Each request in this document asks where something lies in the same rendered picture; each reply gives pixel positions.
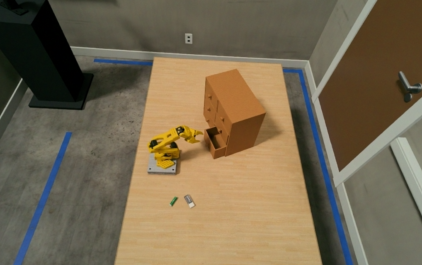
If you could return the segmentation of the brown wooden chest of drawers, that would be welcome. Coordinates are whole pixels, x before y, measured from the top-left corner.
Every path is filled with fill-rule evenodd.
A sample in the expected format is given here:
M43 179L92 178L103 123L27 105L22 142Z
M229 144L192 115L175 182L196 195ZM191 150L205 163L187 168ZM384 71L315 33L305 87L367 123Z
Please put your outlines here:
M218 102L231 121L225 157L254 147L266 111L237 69L207 76ZM205 80L205 94L206 94ZM217 110L218 110L217 102ZM218 114L217 114L218 115Z

